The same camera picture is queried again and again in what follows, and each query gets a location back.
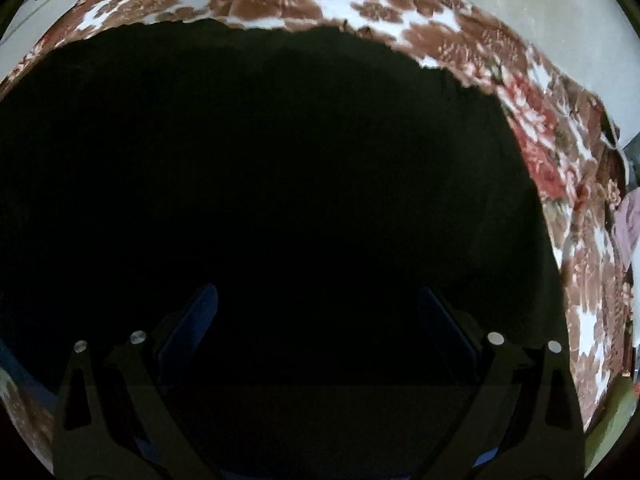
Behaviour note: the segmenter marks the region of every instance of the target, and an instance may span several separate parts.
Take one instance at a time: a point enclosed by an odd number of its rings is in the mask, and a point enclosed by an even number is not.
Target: pink fabric
[[[640,187],[625,196],[613,213],[613,218],[613,237],[618,243],[620,259],[626,271],[640,238]]]

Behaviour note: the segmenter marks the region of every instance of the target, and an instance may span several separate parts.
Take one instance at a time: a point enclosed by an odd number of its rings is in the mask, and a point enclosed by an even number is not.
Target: metal screw head
[[[74,345],[74,352],[76,352],[76,354],[80,354],[82,352],[84,352],[86,350],[86,341],[85,340],[80,340],[78,342],[76,342],[76,344]]]
[[[504,336],[498,332],[489,332],[486,338],[492,345],[500,346],[504,343]]]
[[[131,334],[129,339],[132,344],[139,345],[140,343],[145,342],[146,332],[144,330],[136,330],[133,334]]]
[[[549,341],[546,345],[554,354],[559,354],[562,351],[562,345],[558,341]]]

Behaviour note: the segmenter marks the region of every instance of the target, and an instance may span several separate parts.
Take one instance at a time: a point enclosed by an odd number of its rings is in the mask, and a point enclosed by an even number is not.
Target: floral blanket
[[[571,372],[587,429],[608,386],[628,367],[632,290],[610,236],[611,213],[625,192],[625,162],[597,96],[463,0],[80,0],[0,84],[0,98],[48,51],[71,41],[131,23],[207,18],[291,32],[338,27],[500,99],[537,185],[564,283]],[[0,378],[14,424],[51,468],[50,414],[30,410],[28,394],[6,374]]]

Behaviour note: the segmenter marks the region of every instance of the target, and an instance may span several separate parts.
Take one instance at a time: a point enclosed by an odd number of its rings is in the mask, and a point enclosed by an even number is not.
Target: blue plastic piece
[[[136,446],[138,446],[142,458],[144,458],[145,460],[149,460],[149,462],[152,462],[154,464],[162,465],[162,461],[160,460],[160,456],[158,455],[156,448],[153,447],[150,442],[137,437],[134,437],[133,440],[135,441]]]
[[[484,464],[485,462],[489,462],[489,460],[493,460],[495,456],[498,454],[498,448],[492,449],[491,451],[487,451],[486,453],[482,453],[476,460],[474,467],[478,467],[479,465]]]
[[[180,383],[184,369],[191,362],[217,311],[218,292],[213,285],[206,285],[156,355],[159,384]]]
[[[418,315],[454,380],[479,384],[478,350],[428,286],[418,293]]]

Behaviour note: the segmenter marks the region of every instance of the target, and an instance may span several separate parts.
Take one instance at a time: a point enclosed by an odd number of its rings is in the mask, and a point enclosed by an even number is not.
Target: floral fabric
[[[202,19],[291,32],[338,27],[382,42],[425,69],[449,70],[464,86],[500,99],[538,188],[564,283],[571,371],[587,428],[626,366],[630,319],[623,298],[631,275],[610,235],[611,209],[624,196],[624,169],[609,147],[616,133],[609,131],[597,96],[496,17],[463,0],[81,0],[0,84],[0,98],[64,44],[132,23]],[[7,395],[3,400],[17,420],[22,415],[11,400],[17,394]]]

